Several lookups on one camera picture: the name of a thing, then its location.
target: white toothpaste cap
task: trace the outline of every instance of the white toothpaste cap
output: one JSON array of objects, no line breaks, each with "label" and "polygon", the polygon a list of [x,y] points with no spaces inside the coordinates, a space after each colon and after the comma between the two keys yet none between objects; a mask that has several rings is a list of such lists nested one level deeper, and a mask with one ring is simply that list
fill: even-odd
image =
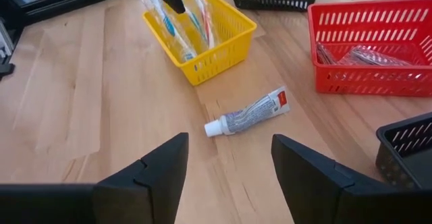
[{"label": "white toothpaste cap", "polygon": [[207,134],[207,137],[218,136],[223,133],[221,128],[221,123],[219,122],[218,119],[210,123],[206,123],[204,125],[204,129],[205,129],[205,133]]}]

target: red plastic basket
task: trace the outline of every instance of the red plastic basket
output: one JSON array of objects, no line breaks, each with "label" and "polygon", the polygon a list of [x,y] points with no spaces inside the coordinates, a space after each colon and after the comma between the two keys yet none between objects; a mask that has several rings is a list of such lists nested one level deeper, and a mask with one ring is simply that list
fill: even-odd
[{"label": "red plastic basket", "polygon": [[[312,5],[310,50],[316,87],[324,93],[432,96],[432,0]],[[324,65],[317,42],[341,59],[356,45],[411,66]]]}]

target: wooden table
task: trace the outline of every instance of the wooden table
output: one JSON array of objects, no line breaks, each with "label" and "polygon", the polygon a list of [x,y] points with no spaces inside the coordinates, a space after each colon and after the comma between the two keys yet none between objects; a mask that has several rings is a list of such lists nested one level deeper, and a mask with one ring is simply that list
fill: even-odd
[{"label": "wooden table", "polygon": [[[296,12],[243,11],[259,24],[249,58],[192,87],[141,11],[136,0],[108,0],[25,29],[17,70],[0,83],[2,182],[96,182],[189,132],[177,223],[291,223],[274,133],[379,179],[375,130],[432,110],[431,99],[317,94],[306,14]],[[289,113],[206,137],[206,122],[281,85]]]}]

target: wood grain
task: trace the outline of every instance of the wood grain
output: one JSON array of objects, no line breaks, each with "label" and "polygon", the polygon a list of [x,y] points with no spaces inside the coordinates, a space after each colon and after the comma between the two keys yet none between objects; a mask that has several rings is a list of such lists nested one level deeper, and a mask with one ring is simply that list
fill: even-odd
[{"label": "wood grain", "polygon": [[[317,0],[342,1],[364,0]],[[248,59],[192,87],[141,12],[136,0],[108,0],[25,29],[17,70],[0,83],[0,181],[96,182],[189,132],[176,223],[292,223],[274,133],[380,179],[375,130],[432,110],[431,99],[317,94],[307,15],[296,12],[243,11],[258,24]],[[282,85],[289,113],[205,136],[206,122]]]}]

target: yellow plastic basket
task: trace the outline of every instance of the yellow plastic basket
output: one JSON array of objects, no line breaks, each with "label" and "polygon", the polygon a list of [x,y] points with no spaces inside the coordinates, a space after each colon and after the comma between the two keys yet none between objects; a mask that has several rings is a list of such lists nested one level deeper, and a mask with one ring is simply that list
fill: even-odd
[{"label": "yellow plastic basket", "polygon": [[[169,58],[175,66],[182,69],[193,86],[203,83],[243,61],[249,52],[252,33],[257,28],[252,20],[224,0],[208,0],[208,2],[213,5],[213,25],[224,42],[185,63],[181,63],[178,59],[180,51],[168,49],[168,38],[164,37],[162,33],[162,29],[166,28],[158,25],[149,12],[143,14],[144,20]],[[194,44],[196,41],[194,41],[193,36],[192,38],[189,37],[191,43]]]}]

